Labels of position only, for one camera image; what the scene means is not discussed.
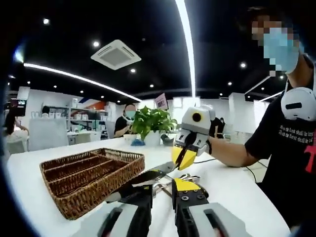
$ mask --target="ceiling air conditioner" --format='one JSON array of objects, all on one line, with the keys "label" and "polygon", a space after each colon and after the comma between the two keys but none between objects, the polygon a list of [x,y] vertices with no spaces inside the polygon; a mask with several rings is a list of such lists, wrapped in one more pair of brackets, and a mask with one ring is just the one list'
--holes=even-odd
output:
[{"label": "ceiling air conditioner", "polygon": [[126,67],[142,60],[133,50],[119,39],[99,49],[91,56],[91,59],[113,70]]}]

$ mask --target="pink sign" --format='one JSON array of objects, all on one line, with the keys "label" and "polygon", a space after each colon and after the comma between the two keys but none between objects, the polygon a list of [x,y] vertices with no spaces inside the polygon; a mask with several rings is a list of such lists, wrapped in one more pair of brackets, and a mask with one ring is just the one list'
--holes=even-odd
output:
[{"label": "pink sign", "polygon": [[155,99],[155,103],[157,105],[157,108],[158,109],[162,109],[162,110],[168,110],[168,103],[167,103],[167,100],[166,100],[166,96],[165,94],[161,94],[160,96],[158,96],[156,99]]}]

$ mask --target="green leaves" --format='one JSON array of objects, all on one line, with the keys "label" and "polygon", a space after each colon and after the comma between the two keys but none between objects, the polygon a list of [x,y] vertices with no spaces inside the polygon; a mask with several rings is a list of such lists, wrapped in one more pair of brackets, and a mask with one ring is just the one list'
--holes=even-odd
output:
[{"label": "green leaves", "polygon": [[161,109],[149,109],[146,106],[136,111],[132,129],[141,135],[142,140],[153,130],[170,131],[177,125],[177,120],[171,119],[167,111]]}]

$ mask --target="woven tray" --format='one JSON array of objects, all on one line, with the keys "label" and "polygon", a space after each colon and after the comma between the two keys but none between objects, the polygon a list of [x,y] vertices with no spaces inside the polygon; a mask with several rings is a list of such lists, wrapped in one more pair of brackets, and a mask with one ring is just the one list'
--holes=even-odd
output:
[{"label": "woven tray", "polygon": [[68,220],[105,200],[145,168],[144,155],[101,148],[41,163],[50,195]]}]

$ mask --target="blue face mask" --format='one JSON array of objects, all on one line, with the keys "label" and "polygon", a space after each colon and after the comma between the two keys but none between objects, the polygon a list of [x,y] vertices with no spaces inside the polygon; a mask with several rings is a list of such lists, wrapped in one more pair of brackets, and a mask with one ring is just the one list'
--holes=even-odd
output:
[{"label": "blue face mask", "polygon": [[126,111],[126,116],[129,117],[130,119],[134,118],[136,112],[135,111]]},{"label": "blue face mask", "polygon": [[270,28],[270,32],[264,34],[263,57],[270,59],[270,65],[275,65],[276,71],[293,72],[298,56],[299,48],[294,46],[294,40],[288,39],[287,33],[282,32],[282,28]]}]

